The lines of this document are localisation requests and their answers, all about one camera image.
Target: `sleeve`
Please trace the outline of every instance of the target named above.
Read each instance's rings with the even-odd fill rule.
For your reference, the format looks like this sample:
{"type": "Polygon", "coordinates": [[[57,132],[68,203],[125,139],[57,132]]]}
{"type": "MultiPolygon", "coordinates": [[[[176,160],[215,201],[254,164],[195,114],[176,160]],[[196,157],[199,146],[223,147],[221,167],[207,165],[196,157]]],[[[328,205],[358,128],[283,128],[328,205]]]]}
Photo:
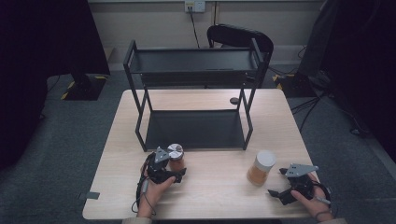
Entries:
{"type": "Polygon", "coordinates": [[[347,224],[347,222],[343,218],[336,218],[329,221],[319,222],[318,224],[347,224]]]}
{"type": "Polygon", "coordinates": [[[146,217],[130,217],[124,219],[122,224],[151,224],[151,219],[146,217]]]}

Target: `chair backrest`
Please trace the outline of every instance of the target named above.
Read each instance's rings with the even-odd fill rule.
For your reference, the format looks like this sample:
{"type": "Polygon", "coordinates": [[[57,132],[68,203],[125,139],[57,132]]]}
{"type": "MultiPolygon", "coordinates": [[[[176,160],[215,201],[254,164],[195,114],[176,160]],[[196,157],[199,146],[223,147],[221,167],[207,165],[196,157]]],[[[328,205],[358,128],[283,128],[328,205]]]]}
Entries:
{"type": "Polygon", "coordinates": [[[251,38],[255,38],[260,51],[268,52],[268,60],[271,59],[274,51],[274,43],[267,35],[243,27],[216,24],[207,29],[206,35],[210,48],[214,47],[214,42],[231,47],[248,48],[251,38]]]}

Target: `black metal shelf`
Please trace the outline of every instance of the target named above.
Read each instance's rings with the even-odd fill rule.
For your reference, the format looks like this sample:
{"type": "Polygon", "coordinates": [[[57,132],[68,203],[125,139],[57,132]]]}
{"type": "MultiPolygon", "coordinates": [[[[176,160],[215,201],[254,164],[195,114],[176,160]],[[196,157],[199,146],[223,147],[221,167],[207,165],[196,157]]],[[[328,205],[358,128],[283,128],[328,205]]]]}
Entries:
{"type": "Polygon", "coordinates": [[[167,147],[178,142],[189,148],[246,149],[253,132],[249,110],[258,78],[249,98],[244,92],[247,73],[260,76],[268,63],[264,62],[257,43],[250,48],[236,49],[137,49],[132,40],[124,59],[124,70],[134,95],[139,119],[135,132],[144,151],[167,147]],[[132,75],[140,75],[145,94],[142,103],[137,96],[132,75]],[[227,110],[154,110],[149,88],[158,86],[232,85],[240,87],[235,109],[227,110]],[[148,103],[150,117],[146,142],[140,134],[143,113],[148,103]],[[245,108],[248,131],[244,136],[240,105],[245,108]]]}

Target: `glass jar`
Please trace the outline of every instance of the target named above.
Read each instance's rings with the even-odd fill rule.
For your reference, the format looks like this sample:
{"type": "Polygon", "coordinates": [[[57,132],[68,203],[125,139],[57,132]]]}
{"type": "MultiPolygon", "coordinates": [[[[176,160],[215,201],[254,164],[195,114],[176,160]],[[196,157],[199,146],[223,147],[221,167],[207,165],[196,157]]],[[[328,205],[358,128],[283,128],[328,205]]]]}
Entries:
{"type": "Polygon", "coordinates": [[[179,172],[182,170],[185,167],[183,147],[179,144],[172,144],[168,147],[168,153],[170,156],[168,164],[171,171],[179,172]]]}
{"type": "Polygon", "coordinates": [[[247,179],[256,186],[263,185],[275,163],[276,156],[273,152],[269,150],[260,151],[247,171],[247,179]]]}

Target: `silver lid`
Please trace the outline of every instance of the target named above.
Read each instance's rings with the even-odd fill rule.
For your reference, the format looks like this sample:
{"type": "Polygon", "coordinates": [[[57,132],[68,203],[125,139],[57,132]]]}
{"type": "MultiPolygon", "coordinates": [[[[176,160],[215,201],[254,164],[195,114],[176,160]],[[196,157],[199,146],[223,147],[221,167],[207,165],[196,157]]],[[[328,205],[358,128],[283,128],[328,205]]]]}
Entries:
{"type": "Polygon", "coordinates": [[[179,144],[172,144],[168,147],[168,153],[171,157],[170,160],[180,160],[181,158],[183,158],[184,155],[183,147],[179,144]]]}

